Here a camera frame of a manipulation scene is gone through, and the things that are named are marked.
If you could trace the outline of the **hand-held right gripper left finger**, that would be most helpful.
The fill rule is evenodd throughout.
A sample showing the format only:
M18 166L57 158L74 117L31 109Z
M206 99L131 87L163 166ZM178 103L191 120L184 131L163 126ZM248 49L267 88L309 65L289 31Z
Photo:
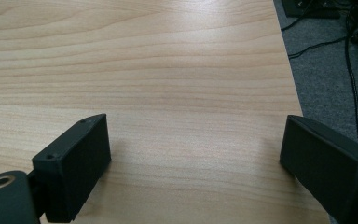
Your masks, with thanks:
M47 220L74 220L110 162L105 114L78 121L36 154L34 173L46 187Z

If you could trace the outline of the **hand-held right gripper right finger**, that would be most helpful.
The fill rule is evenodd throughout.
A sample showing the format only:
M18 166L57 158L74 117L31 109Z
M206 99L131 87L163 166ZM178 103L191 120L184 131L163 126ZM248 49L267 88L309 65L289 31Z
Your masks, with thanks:
M339 224L358 224L358 143L318 121L290 115L280 164Z

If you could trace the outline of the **black stand base plate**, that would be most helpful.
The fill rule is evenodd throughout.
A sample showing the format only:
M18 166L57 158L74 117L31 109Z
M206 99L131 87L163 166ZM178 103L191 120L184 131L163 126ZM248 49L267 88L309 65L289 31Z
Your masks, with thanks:
M281 0L288 18L339 19L333 0Z

